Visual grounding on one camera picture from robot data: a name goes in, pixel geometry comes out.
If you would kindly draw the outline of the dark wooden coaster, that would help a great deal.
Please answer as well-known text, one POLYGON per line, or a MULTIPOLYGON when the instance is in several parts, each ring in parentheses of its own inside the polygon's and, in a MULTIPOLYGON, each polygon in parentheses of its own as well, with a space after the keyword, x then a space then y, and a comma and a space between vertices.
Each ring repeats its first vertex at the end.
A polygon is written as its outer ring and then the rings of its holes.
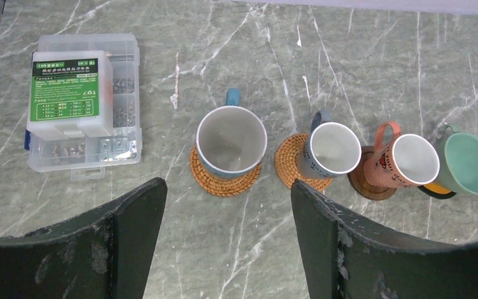
POLYGON ((361 150, 362 155, 358 166, 347 175, 351 186, 359 195, 369 200, 382 201, 392 197, 396 193, 395 188, 373 186, 365 179, 363 165, 372 157, 373 146, 363 146, 361 150))

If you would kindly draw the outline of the blue white cup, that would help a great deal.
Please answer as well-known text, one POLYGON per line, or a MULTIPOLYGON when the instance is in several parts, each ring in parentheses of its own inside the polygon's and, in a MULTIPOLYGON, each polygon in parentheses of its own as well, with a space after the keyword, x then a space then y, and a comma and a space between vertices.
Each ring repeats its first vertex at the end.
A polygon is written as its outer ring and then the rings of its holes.
POLYGON ((220 179, 236 179, 261 164, 268 135, 260 118, 241 106, 237 88, 229 88, 223 106, 208 112, 195 134, 202 166, 220 179))

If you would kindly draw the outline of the black orange smiley coaster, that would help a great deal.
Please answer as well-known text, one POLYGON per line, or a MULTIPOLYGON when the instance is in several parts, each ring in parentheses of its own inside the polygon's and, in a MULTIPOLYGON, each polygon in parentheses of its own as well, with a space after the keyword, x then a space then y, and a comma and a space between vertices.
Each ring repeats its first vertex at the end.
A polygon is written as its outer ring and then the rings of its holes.
POLYGON ((429 183, 425 185, 418 186, 418 189, 436 199, 450 199, 456 195, 455 192, 446 189, 445 187, 440 186, 436 183, 429 183))

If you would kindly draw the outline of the woven rattan coaster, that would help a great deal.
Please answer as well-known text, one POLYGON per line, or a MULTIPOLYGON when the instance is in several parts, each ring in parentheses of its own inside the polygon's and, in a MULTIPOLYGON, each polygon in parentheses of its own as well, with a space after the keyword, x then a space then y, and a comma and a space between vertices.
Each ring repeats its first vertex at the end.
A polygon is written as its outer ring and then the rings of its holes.
POLYGON ((209 194, 220 197, 231 197, 245 192, 254 185, 261 173, 261 164, 258 164, 249 173, 239 178, 218 178, 203 167, 195 145, 190 152, 189 164, 191 173, 198 184, 209 194))
POLYGON ((322 192, 330 186, 332 179, 308 179, 302 176, 298 170, 298 158, 301 157, 301 150, 308 135, 308 133, 297 133, 286 138, 275 151, 274 166, 276 174, 289 189, 295 179, 300 179, 315 190, 322 192))

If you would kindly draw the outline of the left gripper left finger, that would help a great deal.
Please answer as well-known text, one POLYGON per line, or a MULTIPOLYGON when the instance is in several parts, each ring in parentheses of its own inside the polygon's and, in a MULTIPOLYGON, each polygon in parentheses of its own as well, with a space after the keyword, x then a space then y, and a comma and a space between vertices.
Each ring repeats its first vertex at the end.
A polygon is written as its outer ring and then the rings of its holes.
POLYGON ((0 237, 0 298, 142 298, 166 205, 153 178, 20 237, 0 237))

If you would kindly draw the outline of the small white cup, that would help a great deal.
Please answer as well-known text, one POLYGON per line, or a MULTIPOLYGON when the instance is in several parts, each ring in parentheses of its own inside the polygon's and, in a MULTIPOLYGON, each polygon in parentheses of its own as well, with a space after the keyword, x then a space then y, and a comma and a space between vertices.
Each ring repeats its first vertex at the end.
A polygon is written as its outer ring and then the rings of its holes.
POLYGON ((330 179, 353 171, 361 160, 362 147, 356 134, 332 120, 327 110, 317 111, 306 141, 297 155, 301 176, 330 179))

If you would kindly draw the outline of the teal green cup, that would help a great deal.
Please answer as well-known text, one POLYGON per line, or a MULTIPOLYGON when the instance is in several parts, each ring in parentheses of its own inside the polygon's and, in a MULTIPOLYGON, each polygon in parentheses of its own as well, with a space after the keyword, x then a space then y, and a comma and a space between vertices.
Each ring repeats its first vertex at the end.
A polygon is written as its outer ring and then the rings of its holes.
POLYGON ((478 137, 443 125, 434 142, 440 162, 434 182, 458 194, 478 195, 478 137))

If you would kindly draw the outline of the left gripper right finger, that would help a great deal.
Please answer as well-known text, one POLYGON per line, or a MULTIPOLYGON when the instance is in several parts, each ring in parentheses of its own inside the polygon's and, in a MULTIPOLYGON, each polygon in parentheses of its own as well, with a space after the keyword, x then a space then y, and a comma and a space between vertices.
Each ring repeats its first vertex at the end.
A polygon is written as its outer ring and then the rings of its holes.
POLYGON ((478 242, 399 232, 301 180, 291 202, 311 298, 478 298, 478 242))

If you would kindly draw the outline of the red white cup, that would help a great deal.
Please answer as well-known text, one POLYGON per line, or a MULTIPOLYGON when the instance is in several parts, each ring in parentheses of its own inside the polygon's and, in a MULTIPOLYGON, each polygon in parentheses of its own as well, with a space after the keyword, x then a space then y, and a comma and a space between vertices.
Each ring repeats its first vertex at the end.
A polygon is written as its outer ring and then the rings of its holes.
POLYGON ((395 189, 431 183, 439 170, 439 156, 433 145, 420 135, 403 134, 395 121, 378 127, 373 155, 363 165, 369 184, 395 189))

